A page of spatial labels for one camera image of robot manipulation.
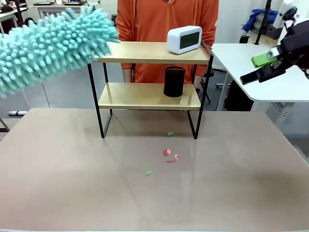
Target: cable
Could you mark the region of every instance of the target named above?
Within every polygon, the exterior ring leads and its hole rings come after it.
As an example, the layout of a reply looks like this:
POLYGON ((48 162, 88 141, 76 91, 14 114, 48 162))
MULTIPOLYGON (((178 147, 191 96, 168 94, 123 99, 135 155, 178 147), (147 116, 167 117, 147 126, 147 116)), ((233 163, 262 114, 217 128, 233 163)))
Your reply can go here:
POLYGON ((45 88, 44 88, 43 82, 42 82, 42 86, 43 86, 43 90, 44 90, 44 93, 45 93, 45 97, 46 97, 46 100, 47 100, 47 103, 48 103, 48 108, 50 108, 50 105, 49 105, 49 100, 48 100, 48 97, 47 97, 47 95, 46 95, 46 91, 45 91, 45 88))

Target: duster bristles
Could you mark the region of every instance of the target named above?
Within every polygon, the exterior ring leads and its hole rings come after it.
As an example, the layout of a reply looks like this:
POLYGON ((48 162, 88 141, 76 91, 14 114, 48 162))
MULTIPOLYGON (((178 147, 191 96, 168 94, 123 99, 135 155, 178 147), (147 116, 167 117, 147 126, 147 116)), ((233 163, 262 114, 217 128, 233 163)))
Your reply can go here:
POLYGON ((111 53, 107 42, 118 43, 117 37, 108 15, 93 6, 79 16, 68 8, 0 35, 0 97, 111 53))

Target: black cylindrical container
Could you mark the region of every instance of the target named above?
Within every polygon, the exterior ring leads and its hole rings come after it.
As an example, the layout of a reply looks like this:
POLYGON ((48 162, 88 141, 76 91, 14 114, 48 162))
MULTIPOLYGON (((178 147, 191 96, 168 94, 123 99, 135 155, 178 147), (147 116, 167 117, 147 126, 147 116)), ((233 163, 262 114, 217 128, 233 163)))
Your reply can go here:
POLYGON ((243 44, 247 44, 248 41, 249 41, 249 36, 242 35, 241 38, 240 38, 239 43, 240 43, 240 44, 242 44, 242 43, 243 43, 243 44))
POLYGON ((183 82, 185 69, 177 66, 165 69, 164 94, 168 97, 176 98, 183 94, 183 82))

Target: black metal shelf frame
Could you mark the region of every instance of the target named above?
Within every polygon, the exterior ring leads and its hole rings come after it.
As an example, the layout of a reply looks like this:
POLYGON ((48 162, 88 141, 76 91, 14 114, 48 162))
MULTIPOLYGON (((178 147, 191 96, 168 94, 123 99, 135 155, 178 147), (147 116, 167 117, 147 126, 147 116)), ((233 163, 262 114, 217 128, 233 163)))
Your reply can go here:
MULTIPOLYGON (((212 67, 212 62, 213 62, 213 53, 212 53, 212 51, 204 43, 204 41, 202 41, 202 45, 208 51, 210 59, 209 59, 209 63, 208 63, 208 67, 207 67, 207 72, 206 72, 206 80, 205 80, 205 82, 202 81, 203 96, 202 96, 202 101, 201 101, 201 107, 200 107, 199 113, 198 113, 196 129, 194 128, 190 111, 189 110, 187 111, 194 139, 198 138, 198 132, 199 132, 199 127, 200 127, 200 123, 201 123, 201 119, 202 119, 202 115, 203 115, 205 98, 207 96, 207 88, 208 88, 209 78, 211 77, 211 67, 212 67)), ((106 63, 103 63, 103 69, 104 69, 105 82, 108 83, 108 75, 107 75, 106 63)), ((194 83, 196 70, 197 70, 197 65, 195 64, 194 65, 194 70, 193 70, 193 73, 192 73, 192 84, 194 83)), ((108 130, 108 126, 110 124, 111 117, 112 117, 112 109, 110 109, 109 117, 108 117, 108 119, 106 121, 105 128, 103 129, 103 125, 102 125, 102 121, 101 121, 101 114, 100 114, 100 110, 99 110, 99 106, 98 106, 96 86, 95 86, 95 82, 94 82, 94 78, 93 78, 91 64, 88 64, 88 72, 89 72, 89 78, 90 78, 92 93, 93 93, 93 99, 94 99, 94 102, 95 102, 96 112, 97 112, 97 116, 98 116, 98 125, 99 125, 99 128, 100 128, 101 137, 105 138, 107 130, 108 130)))

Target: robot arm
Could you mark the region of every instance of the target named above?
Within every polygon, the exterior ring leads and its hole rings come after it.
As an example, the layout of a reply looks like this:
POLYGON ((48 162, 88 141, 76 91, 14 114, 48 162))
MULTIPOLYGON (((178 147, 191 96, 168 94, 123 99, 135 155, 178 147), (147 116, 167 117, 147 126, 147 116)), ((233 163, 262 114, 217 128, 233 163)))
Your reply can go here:
POLYGON ((275 28, 281 28, 283 27, 283 23, 284 23, 284 20, 282 19, 284 14, 291 9, 291 7, 293 6, 294 0, 284 0, 280 9, 279 9, 279 12, 278 12, 278 15, 276 17, 276 20, 275 22, 273 23, 273 27, 275 28))
MULTIPOLYGON (((281 7, 280 12, 282 11, 285 11, 284 7, 281 7)), ((309 69, 309 20, 301 18, 296 7, 290 8, 282 16, 280 14, 275 23, 278 26, 281 21, 284 22, 286 35, 280 45, 252 58, 254 66, 261 68, 242 76, 240 79, 243 85, 256 80, 264 82, 280 76, 293 65, 297 65, 309 79, 307 74, 307 69, 309 69), (285 23, 287 21, 293 22, 289 28, 285 23)))

